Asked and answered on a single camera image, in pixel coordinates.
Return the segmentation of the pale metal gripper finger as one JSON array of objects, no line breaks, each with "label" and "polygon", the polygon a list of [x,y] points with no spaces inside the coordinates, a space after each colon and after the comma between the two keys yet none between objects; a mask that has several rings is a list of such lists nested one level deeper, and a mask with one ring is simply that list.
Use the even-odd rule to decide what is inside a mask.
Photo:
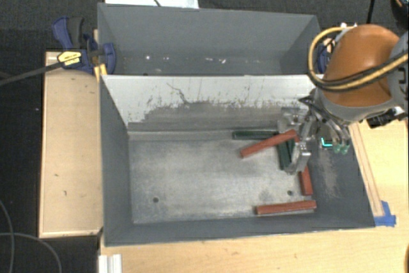
[{"label": "pale metal gripper finger", "polygon": [[285,166],[284,171],[290,175],[302,172],[311,156],[307,143],[305,141],[287,141],[286,148],[289,155],[289,164]]},{"label": "pale metal gripper finger", "polygon": [[279,133],[289,130],[298,132],[300,130],[300,111],[298,109],[281,109],[281,115],[277,120],[277,129]]}]

